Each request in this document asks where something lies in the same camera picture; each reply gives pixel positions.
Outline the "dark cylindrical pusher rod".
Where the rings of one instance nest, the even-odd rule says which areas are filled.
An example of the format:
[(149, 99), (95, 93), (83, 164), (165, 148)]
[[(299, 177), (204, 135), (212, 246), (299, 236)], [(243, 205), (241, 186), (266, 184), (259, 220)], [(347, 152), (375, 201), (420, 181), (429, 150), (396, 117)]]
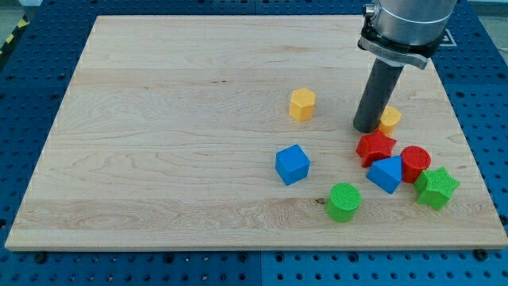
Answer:
[(375, 60), (352, 121), (357, 131), (371, 133), (377, 128), (402, 70), (403, 66)]

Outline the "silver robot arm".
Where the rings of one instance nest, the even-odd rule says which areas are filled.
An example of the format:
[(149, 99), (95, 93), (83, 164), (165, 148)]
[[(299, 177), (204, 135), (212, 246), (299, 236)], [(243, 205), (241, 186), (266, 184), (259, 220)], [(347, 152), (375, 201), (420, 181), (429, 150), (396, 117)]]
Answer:
[(456, 0), (373, 0), (363, 6), (358, 48), (375, 56), (353, 127), (371, 133), (406, 65), (425, 69), (438, 50)]

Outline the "grey clamp flange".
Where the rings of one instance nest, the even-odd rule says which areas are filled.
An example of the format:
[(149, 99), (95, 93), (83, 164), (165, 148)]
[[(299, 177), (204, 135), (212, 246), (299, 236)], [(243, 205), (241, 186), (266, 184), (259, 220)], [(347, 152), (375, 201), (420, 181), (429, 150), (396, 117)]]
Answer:
[(358, 46), (392, 66), (425, 69), (445, 34), (445, 21), (408, 21), (398, 17), (366, 17)]

